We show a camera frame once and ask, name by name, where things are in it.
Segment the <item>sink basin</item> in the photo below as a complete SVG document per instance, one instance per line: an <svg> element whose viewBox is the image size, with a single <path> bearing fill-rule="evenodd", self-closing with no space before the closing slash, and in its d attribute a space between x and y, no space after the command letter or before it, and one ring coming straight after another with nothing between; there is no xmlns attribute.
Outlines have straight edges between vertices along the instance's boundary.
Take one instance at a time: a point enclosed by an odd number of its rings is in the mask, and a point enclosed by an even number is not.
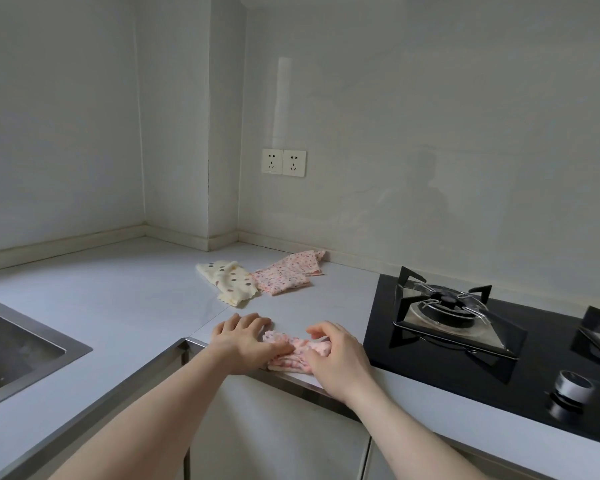
<svg viewBox="0 0 600 480"><path fill-rule="evenodd" d="M0 402L91 350L0 304Z"/></svg>

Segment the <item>wall socket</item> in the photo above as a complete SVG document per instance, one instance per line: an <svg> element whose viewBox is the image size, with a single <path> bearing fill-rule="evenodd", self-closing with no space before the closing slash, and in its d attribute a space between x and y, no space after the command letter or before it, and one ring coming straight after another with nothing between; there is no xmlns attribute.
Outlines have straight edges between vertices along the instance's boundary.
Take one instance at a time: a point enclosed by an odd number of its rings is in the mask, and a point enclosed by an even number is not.
<svg viewBox="0 0 600 480"><path fill-rule="evenodd" d="M282 157L282 175L304 177L306 169L306 152L285 150Z"/></svg>
<svg viewBox="0 0 600 480"><path fill-rule="evenodd" d="M262 163L260 170L263 173L282 175L282 150L264 148L262 151Z"/></svg>

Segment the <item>pink patterned cloth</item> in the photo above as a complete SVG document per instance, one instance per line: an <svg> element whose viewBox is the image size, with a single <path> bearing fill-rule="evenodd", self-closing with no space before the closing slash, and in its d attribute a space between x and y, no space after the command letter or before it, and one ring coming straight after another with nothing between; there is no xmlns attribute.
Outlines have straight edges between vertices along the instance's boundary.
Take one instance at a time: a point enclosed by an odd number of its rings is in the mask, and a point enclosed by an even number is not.
<svg viewBox="0 0 600 480"><path fill-rule="evenodd" d="M307 276L322 274L318 261L323 257L324 251L291 254L267 268L256 271L253 277L260 291L277 295L289 289L307 286L311 282Z"/></svg>
<svg viewBox="0 0 600 480"><path fill-rule="evenodd" d="M262 337L263 342L289 342L296 350L291 354L280 355L271 359L267 363L270 371L282 372L300 372L302 374L311 374L312 370L309 363L304 358L304 352L307 349L313 349L323 357L331 353L331 342L323 340L322 342L312 342L311 340L289 337L286 333L276 331L266 331Z"/></svg>

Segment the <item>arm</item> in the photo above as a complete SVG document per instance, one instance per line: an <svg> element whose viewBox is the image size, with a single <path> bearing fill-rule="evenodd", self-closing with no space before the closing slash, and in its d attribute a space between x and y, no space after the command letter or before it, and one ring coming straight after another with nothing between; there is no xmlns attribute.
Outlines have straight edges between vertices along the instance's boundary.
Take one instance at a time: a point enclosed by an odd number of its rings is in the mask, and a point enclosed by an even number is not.
<svg viewBox="0 0 600 480"><path fill-rule="evenodd" d="M235 314L218 324L209 346L110 421L51 476L51 480L175 478L211 400L229 374L256 369L289 344L263 344L271 323Z"/></svg>
<svg viewBox="0 0 600 480"><path fill-rule="evenodd" d="M398 480L486 480L486 477L448 444L402 411L371 376L362 345L343 327L330 322L311 326L318 339L327 335L331 354L305 353L324 389L360 418Z"/></svg>

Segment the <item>cloth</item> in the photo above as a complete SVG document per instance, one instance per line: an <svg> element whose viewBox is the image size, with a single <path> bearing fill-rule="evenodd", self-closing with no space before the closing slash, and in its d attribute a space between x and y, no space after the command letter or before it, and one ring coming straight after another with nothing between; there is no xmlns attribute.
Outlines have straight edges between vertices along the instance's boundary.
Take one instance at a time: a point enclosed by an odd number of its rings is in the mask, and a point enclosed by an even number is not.
<svg viewBox="0 0 600 480"><path fill-rule="evenodd" d="M218 299L227 305L238 306L258 292L253 276L236 261L197 264L196 269L220 290Z"/></svg>
<svg viewBox="0 0 600 480"><path fill-rule="evenodd" d="M323 357L331 353L331 342L323 340L321 342L312 342L311 340L289 337L286 333L275 331L266 331L262 337L263 342L288 342L296 349L291 354L280 355L267 362L267 368L270 371L281 372L300 372L302 374L311 374L311 366L304 357L307 349L313 349Z"/></svg>
<svg viewBox="0 0 600 480"><path fill-rule="evenodd" d="M304 251L291 254L277 263L260 269L253 274L260 291L277 295L286 290L307 286L311 281L307 276L322 274L318 261L324 251Z"/></svg>

